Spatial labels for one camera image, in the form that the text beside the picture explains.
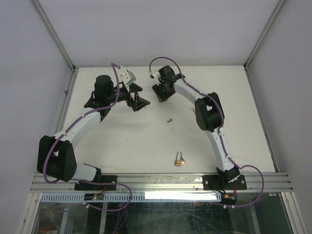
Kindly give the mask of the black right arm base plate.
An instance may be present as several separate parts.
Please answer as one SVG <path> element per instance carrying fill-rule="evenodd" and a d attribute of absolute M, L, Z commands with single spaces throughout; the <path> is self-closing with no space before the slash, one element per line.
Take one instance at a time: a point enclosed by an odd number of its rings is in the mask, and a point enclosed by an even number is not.
<path fill-rule="evenodd" d="M 246 190 L 247 184 L 244 175 L 240 175 L 238 179 L 233 182 L 225 182 L 219 175 L 203 175 L 202 176 L 204 190 L 225 191 L 231 190 Z"/>

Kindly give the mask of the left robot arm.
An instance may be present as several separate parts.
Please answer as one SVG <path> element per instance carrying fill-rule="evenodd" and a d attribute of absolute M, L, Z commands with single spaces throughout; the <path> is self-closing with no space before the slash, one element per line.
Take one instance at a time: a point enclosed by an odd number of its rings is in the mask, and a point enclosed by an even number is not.
<path fill-rule="evenodd" d="M 114 86 L 108 75 L 101 75 L 96 78 L 94 88 L 73 123 L 53 136 L 40 139 L 37 171 L 45 177 L 64 182 L 85 180 L 89 188 L 98 189 L 102 184 L 100 169 L 77 163 L 74 149 L 92 128 L 104 120 L 114 103 L 124 101 L 135 112 L 150 105 L 148 100 L 139 96 L 143 89 L 135 83 L 126 85 L 122 81 Z"/>

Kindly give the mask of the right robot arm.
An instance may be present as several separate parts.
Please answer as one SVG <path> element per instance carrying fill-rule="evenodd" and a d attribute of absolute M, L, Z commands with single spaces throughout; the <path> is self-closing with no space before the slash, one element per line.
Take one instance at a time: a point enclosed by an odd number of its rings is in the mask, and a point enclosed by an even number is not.
<path fill-rule="evenodd" d="M 218 94 L 205 94 L 192 86 L 182 74 L 176 74 L 167 65 L 158 71 L 149 71 L 150 78 L 155 80 L 152 87 L 159 102 L 166 101 L 178 93 L 190 101 L 195 108 L 195 119 L 198 127 L 203 130 L 212 145 L 217 161 L 218 184 L 228 189 L 235 184 L 240 172 L 232 160 L 232 155 L 225 139 L 224 112 Z"/>

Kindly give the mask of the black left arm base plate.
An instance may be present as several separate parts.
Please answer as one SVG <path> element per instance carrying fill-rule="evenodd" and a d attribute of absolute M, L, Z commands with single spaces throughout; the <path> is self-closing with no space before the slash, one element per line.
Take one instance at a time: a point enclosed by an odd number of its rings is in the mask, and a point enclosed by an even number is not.
<path fill-rule="evenodd" d="M 75 184 L 75 191 L 115 191 L 117 189 L 117 175 L 99 175 L 92 184 L 79 182 Z"/>

